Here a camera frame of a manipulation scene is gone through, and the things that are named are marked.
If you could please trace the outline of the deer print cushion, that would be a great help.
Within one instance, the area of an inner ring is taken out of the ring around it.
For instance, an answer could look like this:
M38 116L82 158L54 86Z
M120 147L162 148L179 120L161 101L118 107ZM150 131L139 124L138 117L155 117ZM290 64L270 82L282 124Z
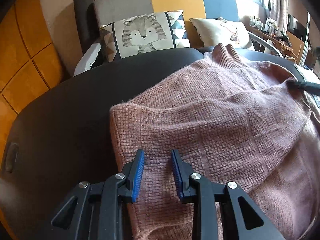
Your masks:
M241 22L190 18L205 47L231 44L234 48L254 50L246 27Z

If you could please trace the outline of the wooden side table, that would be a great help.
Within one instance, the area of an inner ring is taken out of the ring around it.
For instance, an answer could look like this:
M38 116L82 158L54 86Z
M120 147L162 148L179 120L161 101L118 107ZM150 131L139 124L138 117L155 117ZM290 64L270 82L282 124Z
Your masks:
M274 24L263 24L260 18L250 17L247 27L250 33L276 48L284 58L297 63L298 55L294 53L290 38L283 31L280 32L280 35L277 34L277 29Z

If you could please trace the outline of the wooden cabinet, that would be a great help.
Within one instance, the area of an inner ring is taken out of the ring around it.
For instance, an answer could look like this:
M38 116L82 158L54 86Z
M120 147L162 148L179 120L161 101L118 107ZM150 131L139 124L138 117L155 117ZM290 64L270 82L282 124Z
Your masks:
M290 54L290 56L295 58L296 64L299 64L300 59L302 58L305 43L290 32L287 32L286 35L289 38L289 41L291 42L293 49L293 52ZM304 64L308 67L313 68L316 63L316 60L317 56L313 55L313 49L310 46L310 50L308 50Z

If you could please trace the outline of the pink knitted sweater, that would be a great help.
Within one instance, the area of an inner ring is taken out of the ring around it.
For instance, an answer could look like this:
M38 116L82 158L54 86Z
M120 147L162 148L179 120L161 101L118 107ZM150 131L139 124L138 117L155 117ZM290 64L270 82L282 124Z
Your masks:
M117 164L145 152L140 194L129 207L134 239L190 239L193 208L177 196L170 152L209 180L238 183L286 239L319 213L319 107L288 89L278 64L217 45L204 58L110 110Z

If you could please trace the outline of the cream knitted sweater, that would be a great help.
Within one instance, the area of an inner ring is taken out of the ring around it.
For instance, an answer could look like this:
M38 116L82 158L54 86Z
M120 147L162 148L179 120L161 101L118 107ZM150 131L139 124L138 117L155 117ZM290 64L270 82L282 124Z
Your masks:
M319 107L319 78L307 67L301 67L297 64L294 64L294 66L302 76L300 83L308 83L305 91L313 97L317 107Z

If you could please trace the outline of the tiger print cushion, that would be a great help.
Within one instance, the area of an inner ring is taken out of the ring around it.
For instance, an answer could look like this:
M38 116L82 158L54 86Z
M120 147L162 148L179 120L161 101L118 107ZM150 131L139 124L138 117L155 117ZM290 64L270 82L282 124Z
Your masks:
M133 16L100 26L108 62L134 55L189 48L183 10Z

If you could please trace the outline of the black rolled mat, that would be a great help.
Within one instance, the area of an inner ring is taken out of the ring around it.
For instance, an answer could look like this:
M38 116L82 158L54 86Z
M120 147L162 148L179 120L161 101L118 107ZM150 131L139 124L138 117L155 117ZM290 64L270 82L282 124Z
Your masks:
M83 54L99 37L94 1L73 0L76 28Z

